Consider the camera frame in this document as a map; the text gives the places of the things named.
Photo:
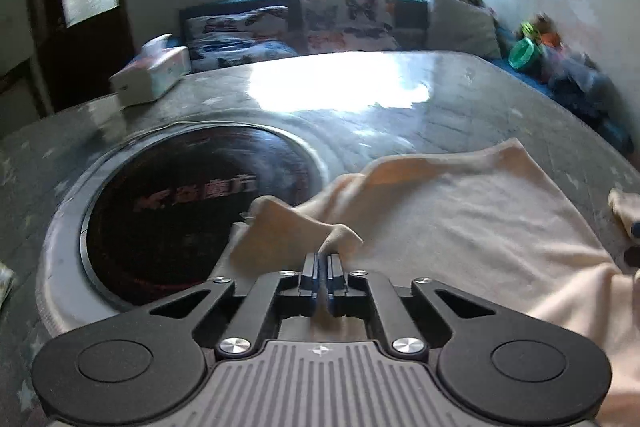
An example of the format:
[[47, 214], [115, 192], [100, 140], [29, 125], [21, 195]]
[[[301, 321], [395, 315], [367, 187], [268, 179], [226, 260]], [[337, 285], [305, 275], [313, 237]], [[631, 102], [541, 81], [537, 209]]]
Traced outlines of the cream knit sweater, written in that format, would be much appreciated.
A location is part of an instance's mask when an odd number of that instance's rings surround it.
[[600, 424], [638, 424], [639, 279], [616, 267], [518, 140], [385, 157], [296, 207], [258, 197], [219, 270], [246, 287], [332, 251], [396, 285], [433, 277], [590, 338], [613, 369]]

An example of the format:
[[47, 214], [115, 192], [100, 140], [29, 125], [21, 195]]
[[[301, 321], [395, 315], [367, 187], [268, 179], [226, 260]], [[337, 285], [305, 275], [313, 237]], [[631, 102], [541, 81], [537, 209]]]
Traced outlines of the dark blue clothes pile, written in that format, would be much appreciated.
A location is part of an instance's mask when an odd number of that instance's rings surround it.
[[542, 49], [541, 79], [556, 103], [589, 127], [597, 129], [608, 117], [606, 99], [611, 80], [597, 69], [545, 46]]

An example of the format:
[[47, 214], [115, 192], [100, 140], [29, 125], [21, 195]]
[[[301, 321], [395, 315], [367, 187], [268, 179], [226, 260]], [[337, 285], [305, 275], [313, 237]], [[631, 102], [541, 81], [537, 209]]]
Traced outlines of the round black induction cooktop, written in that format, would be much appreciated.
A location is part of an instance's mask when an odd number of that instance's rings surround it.
[[93, 196], [82, 225], [87, 277], [117, 309], [204, 282], [259, 196], [294, 206], [324, 183], [311, 150], [276, 129], [213, 124], [132, 154]]

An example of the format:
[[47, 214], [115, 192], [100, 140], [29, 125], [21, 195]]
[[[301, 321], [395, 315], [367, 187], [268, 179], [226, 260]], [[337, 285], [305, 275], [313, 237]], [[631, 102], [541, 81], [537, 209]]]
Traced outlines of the white tissue box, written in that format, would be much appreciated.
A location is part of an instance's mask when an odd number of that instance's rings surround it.
[[111, 78], [112, 91], [124, 107], [153, 103], [191, 72], [189, 50], [172, 46], [171, 34], [146, 42], [141, 52]]

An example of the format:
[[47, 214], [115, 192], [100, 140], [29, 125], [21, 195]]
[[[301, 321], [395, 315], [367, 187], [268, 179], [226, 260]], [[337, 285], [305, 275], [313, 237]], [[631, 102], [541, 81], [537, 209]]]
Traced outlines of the green plastic bowl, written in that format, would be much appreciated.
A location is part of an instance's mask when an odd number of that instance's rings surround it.
[[508, 57], [509, 65], [519, 72], [534, 67], [541, 58], [540, 47], [531, 38], [518, 40], [511, 49]]

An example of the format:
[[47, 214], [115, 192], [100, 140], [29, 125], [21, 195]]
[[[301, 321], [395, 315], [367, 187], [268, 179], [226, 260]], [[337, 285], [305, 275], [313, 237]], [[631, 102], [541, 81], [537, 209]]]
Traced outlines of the plush toy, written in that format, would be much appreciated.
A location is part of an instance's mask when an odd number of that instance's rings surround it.
[[533, 42], [555, 49], [559, 49], [562, 44], [561, 36], [556, 31], [555, 24], [544, 13], [538, 13], [521, 23], [520, 27], [515, 31], [515, 35], [518, 40], [529, 38]]

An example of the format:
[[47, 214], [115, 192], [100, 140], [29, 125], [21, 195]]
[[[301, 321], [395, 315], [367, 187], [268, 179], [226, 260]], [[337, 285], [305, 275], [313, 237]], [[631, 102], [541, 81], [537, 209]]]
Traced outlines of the grey plain pillow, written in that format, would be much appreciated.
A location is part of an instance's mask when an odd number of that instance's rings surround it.
[[488, 10], [465, 0], [427, 3], [427, 49], [462, 52], [488, 60], [501, 57], [495, 20]]

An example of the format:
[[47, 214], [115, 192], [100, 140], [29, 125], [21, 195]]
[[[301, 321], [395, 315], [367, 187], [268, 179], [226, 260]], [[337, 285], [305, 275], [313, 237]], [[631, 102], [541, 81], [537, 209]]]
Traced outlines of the dark blue sofa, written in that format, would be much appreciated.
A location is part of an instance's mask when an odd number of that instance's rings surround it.
[[[393, 2], [395, 3], [395, 29], [393, 36], [399, 44], [397, 51], [428, 50], [425, 44], [428, 15], [427, 0], [393, 0]], [[298, 53], [297, 56], [309, 55], [310, 53], [307, 50], [303, 35], [302, 11], [300, 10], [299, 0], [227, 0], [182, 9], [179, 12], [181, 39], [186, 44], [184, 23], [188, 18], [241, 13], [273, 5], [282, 5], [288, 8], [288, 35], [285, 37], [285, 42], [292, 46]], [[541, 79], [542, 49], [545, 46], [537, 43], [541, 52], [539, 62], [531, 69], [519, 72], [518, 70], [514, 70], [508, 62], [509, 53], [514, 44], [518, 42], [518, 38], [512, 36], [506, 28], [501, 27], [496, 21], [495, 26], [501, 57], [494, 58], [493, 60], [484, 58], [484, 60], [491, 62], [519, 80], [527, 83], [543, 95], [551, 98], [551, 93], [546, 82]], [[564, 53], [566, 56], [573, 57], [588, 67], [598, 69], [590, 58], [584, 54], [572, 53], [562, 48], [562, 46], [556, 50]], [[608, 113], [605, 122], [593, 130], [597, 131], [605, 141], [608, 141], [615, 150], [618, 150], [623, 155], [629, 156], [634, 153], [634, 142], [632, 142], [631, 135], [621, 124], [617, 124], [617, 122], [612, 119], [610, 113]]]

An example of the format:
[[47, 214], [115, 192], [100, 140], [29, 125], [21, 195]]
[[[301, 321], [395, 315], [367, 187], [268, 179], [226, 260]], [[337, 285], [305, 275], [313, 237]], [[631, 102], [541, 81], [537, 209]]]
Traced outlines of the dark wooden door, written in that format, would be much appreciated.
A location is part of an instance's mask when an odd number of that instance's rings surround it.
[[125, 0], [27, 0], [37, 62], [55, 112], [112, 92], [134, 57]]

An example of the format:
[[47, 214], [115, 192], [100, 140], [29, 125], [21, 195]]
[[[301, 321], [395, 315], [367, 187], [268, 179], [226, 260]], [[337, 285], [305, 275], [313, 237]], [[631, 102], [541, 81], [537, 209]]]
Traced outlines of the right butterfly print cushion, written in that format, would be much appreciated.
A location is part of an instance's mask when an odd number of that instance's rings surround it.
[[299, 0], [310, 54], [397, 51], [393, 0]]

